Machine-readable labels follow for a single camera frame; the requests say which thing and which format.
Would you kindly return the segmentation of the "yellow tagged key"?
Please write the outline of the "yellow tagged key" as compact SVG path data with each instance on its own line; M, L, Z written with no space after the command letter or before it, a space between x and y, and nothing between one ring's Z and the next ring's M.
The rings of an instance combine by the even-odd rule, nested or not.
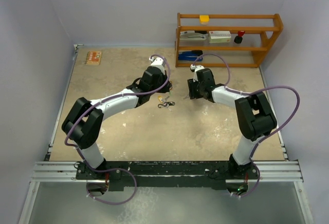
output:
M158 100L160 101L161 104L166 103L168 99L169 99L169 96L167 96L167 97L158 96Z

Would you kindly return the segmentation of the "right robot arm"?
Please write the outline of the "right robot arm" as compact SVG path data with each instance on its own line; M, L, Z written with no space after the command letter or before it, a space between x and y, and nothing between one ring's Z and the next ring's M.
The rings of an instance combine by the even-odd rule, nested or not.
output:
M277 127L277 120L266 95L261 91L244 94L224 84L216 84L212 71L204 66L190 66L194 73L188 80L190 99L203 98L212 103L235 108L242 134L237 149L230 155L228 174L241 178L251 167L252 151L262 138Z

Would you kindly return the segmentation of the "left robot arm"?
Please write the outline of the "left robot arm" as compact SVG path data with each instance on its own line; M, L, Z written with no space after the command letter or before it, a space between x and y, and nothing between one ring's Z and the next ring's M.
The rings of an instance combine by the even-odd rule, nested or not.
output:
M106 160L96 143L102 122L117 113L142 106L154 93L166 93L170 88L164 67L149 66L142 77L115 95L99 100L81 97L75 101L62 123L62 131L67 139L74 141L73 147L89 164L87 171L93 178L100 179L106 172Z

